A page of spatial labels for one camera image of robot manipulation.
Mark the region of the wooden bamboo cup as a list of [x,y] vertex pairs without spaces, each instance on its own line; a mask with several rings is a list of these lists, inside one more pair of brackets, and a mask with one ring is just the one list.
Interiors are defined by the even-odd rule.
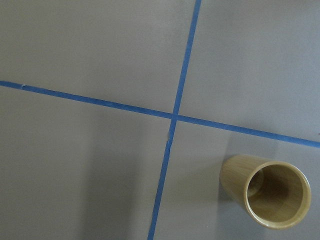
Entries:
[[234,155],[221,166],[224,191],[261,226],[285,230],[299,224],[312,201],[311,186],[294,165],[251,155]]

